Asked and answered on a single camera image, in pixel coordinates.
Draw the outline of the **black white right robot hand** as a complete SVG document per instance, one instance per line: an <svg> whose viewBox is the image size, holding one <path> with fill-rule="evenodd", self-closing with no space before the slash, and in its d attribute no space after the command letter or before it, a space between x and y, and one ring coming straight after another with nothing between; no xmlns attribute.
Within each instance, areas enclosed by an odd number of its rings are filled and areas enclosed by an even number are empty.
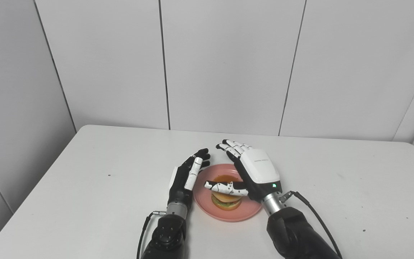
<svg viewBox="0 0 414 259"><path fill-rule="evenodd" d="M260 203L279 202L282 195L280 175L264 150L229 139L216 147L225 151L242 181L206 181L206 189L226 195L248 196Z"/></svg>

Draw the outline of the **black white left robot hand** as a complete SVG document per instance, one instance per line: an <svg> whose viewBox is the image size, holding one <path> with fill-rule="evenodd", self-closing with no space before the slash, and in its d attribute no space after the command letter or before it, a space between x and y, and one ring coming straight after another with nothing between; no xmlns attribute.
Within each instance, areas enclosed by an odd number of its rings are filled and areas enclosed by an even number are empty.
<svg viewBox="0 0 414 259"><path fill-rule="evenodd" d="M193 202L193 192L192 190L186 190L184 188L189 172L194 164L195 158L201 158L203 160L201 168L205 168L210 165L210 157L211 155L209 154L209 149L200 149L195 154L188 157L179 167L177 167L174 181L169 189L167 204L179 202L186 205L186 208L190 210Z"/></svg>

